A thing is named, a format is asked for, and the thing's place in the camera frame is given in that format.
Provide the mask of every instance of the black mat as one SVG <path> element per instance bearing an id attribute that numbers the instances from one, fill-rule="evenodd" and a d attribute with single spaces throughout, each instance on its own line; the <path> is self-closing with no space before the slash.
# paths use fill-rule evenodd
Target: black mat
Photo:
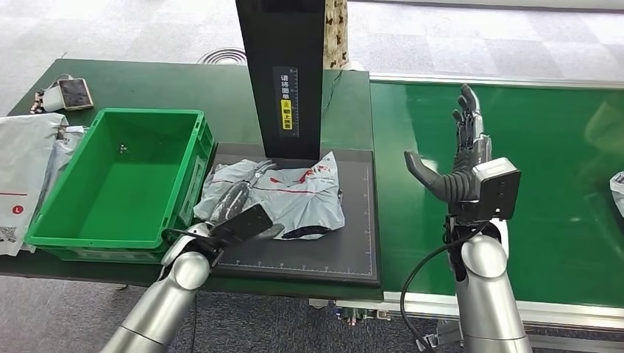
<path id="1" fill-rule="evenodd" d="M 318 240 L 252 239 L 228 249 L 215 274 L 348 282 L 379 286 L 377 212 L 371 151 L 334 149 L 343 191 L 345 227 Z M 220 143 L 213 165 L 264 160 L 261 146 Z M 280 168 L 307 168 L 316 161 L 275 160 Z"/>

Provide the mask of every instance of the green bin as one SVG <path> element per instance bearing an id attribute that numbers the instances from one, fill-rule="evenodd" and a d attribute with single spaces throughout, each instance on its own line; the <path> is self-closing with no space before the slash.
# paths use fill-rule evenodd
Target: green bin
<path id="1" fill-rule="evenodd" d="M 159 263 L 193 218 L 214 139 L 199 110 L 103 109 L 26 234 L 62 260 Z"/>

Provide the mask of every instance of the label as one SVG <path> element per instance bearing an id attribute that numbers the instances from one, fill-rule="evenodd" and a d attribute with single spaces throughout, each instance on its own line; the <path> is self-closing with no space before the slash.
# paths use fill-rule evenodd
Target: label
<path id="1" fill-rule="evenodd" d="M 292 130 L 292 105 L 290 99 L 281 100 L 282 107 L 282 129 Z"/>
<path id="2" fill-rule="evenodd" d="M 299 71 L 288 66 L 273 67 L 277 125 L 281 138 L 299 137 Z"/>

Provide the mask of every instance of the smartphone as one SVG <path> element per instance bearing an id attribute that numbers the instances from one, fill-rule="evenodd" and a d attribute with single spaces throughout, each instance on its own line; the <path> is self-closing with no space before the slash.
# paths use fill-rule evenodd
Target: smartphone
<path id="1" fill-rule="evenodd" d="M 85 79 L 60 79 L 57 82 L 65 110 L 93 108 L 93 99 Z"/>

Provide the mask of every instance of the package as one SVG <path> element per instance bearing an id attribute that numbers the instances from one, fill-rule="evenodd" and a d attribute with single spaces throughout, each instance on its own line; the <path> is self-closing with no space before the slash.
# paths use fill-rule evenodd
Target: package
<path id="1" fill-rule="evenodd" d="M 229 187 L 257 166 L 250 160 L 218 165 L 204 182 L 202 199 L 194 208 L 195 216 L 209 219 Z M 274 223 L 284 226 L 274 239 L 313 240 L 344 227 L 338 166 L 333 153 L 312 168 L 268 170 L 252 186 L 244 208 L 257 203 L 264 206 Z"/>
<path id="2" fill-rule="evenodd" d="M 84 126 L 67 126 L 65 129 L 61 129 L 60 136 L 54 142 L 54 150 L 48 163 L 48 179 L 44 185 L 44 191 L 42 192 L 43 200 L 45 201 L 57 180 L 69 164 L 71 157 L 74 155 L 74 151 L 78 148 L 78 145 L 82 142 L 85 134 L 88 131 L 88 127 Z"/>
<path id="3" fill-rule="evenodd" d="M 624 217 L 624 171 L 615 174 L 611 180 L 609 180 L 609 186 L 611 187 L 615 205 L 620 211 L 620 215 Z"/>
<path id="4" fill-rule="evenodd" d="M 0 254 L 15 256 L 24 242 L 62 126 L 56 113 L 0 118 Z"/>

